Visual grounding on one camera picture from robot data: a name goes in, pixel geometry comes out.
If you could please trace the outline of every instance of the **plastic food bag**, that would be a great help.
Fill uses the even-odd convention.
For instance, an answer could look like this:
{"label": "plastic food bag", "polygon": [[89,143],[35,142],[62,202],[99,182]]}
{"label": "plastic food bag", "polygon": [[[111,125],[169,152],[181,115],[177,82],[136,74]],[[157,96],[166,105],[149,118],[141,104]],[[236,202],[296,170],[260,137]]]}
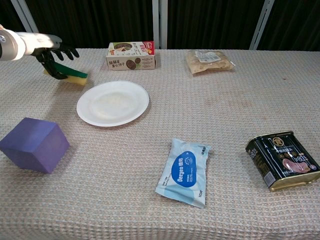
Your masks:
{"label": "plastic food bag", "polygon": [[186,61],[192,74],[208,69],[215,71],[231,70],[235,66],[223,52],[213,50],[190,50],[186,55]]}
{"label": "plastic food bag", "polygon": [[206,162],[211,146],[173,138],[155,192],[199,208],[206,200]]}

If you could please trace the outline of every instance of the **spam can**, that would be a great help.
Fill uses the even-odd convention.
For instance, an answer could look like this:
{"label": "spam can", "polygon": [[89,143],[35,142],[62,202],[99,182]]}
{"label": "spam can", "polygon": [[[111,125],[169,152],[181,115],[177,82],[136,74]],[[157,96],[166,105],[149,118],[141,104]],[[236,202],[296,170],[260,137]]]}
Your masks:
{"label": "spam can", "polygon": [[293,131],[260,135],[245,147],[270,191],[310,184],[320,167]]}

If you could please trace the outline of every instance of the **wet wipes pack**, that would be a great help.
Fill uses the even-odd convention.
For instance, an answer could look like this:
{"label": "wet wipes pack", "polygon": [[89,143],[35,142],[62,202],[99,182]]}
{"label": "wet wipes pack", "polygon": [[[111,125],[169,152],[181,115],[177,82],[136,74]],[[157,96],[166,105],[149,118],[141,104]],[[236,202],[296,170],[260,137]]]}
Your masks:
{"label": "wet wipes pack", "polygon": [[206,163],[211,146],[172,139],[155,192],[199,208],[206,201]]}

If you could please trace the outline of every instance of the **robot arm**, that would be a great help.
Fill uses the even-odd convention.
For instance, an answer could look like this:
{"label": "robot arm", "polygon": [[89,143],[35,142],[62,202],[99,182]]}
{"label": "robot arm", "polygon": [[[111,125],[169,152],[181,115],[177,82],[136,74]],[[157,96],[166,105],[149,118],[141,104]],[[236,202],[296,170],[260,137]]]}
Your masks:
{"label": "robot arm", "polygon": [[60,60],[64,60],[61,52],[69,59],[79,57],[79,53],[73,47],[62,43],[62,39],[55,35],[14,32],[0,25],[0,61],[14,61],[21,59],[23,55],[32,55],[43,65],[47,72],[56,79],[66,79],[68,76],[58,72],[54,66],[54,52]]}

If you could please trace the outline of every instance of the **sponge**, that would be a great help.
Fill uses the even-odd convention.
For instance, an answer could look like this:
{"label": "sponge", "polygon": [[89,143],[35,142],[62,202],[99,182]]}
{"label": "sponge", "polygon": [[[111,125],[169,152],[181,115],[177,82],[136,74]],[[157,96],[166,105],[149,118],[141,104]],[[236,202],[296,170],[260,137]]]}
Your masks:
{"label": "sponge", "polygon": [[[74,70],[70,67],[64,66],[64,65],[57,63],[57,62],[54,63],[54,66],[59,73],[68,76],[68,78],[64,79],[63,81],[68,82],[68,83],[72,83],[72,84],[79,84],[82,86],[86,85],[87,78],[88,78],[87,73]],[[44,74],[49,75],[47,70],[44,70]]]}

